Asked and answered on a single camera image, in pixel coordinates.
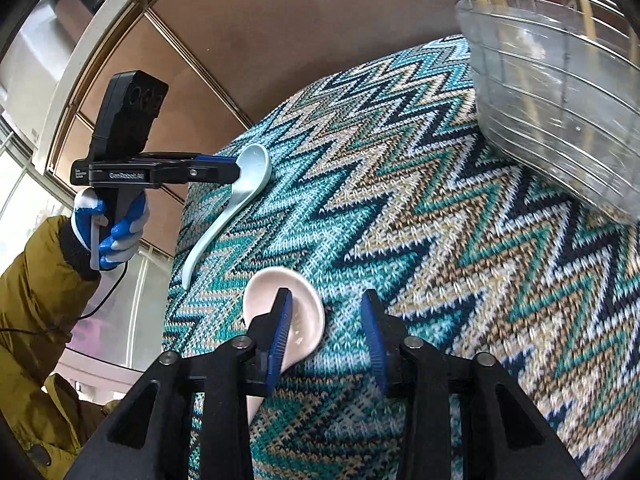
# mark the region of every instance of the wire basket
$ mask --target wire basket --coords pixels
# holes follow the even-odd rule
[[[610,218],[640,218],[638,38],[612,0],[460,0],[492,143]]]

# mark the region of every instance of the metal screw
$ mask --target metal screw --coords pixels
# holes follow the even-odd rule
[[[480,352],[476,354],[476,361],[482,366],[493,366],[496,363],[496,358],[489,354],[489,352]]]
[[[245,348],[249,348],[252,342],[249,336],[239,335],[231,340],[231,345],[238,350],[244,350]]]
[[[158,358],[158,362],[161,365],[172,365],[178,360],[178,357],[180,357],[180,354],[178,354],[178,352],[174,352],[173,350],[168,350],[160,354],[160,357]]]
[[[408,335],[404,338],[404,346],[409,348],[422,348],[424,346],[424,341],[415,335]]]

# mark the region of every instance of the spoon bowl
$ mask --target spoon bowl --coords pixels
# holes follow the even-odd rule
[[[244,289],[242,317],[246,326],[252,319],[271,310],[278,289],[284,286],[293,296],[293,317],[282,359],[284,371],[308,357],[320,344],[324,332],[324,307],[313,285],[301,274],[285,267],[267,267],[256,272]],[[246,398],[249,424],[258,411],[262,397]]]

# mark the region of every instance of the knitted cushion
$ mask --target knitted cushion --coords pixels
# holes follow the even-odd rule
[[[242,291],[267,266],[302,273],[326,310],[320,348],[252,424],[258,478],[394,476],[404,403],[383,399],[370,373],[359,316],[370,286],[411,333],[500,359],[588,478],[638,432],[638,228],[487,145],[468,56],[464,39],[445,38],[326,77],[232,142],[224,155],[263,143],[273,176],[184,292],[186,255],[230,193],[190,188],[165,348],[199,354],[243,333]]]

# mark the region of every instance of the glove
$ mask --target glove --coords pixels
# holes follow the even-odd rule
[[[76,194],[71,227],[82,246],[91,251],[92,218],[106,211],[106,205],[99,199],[94,188],[88,187]],[[129,206],[127,214],[111,228],[111,235],[100,240],[100,270],[111,270],[128,262],[138,252],[142,230],[149,220],[149,209],[144,191]]]

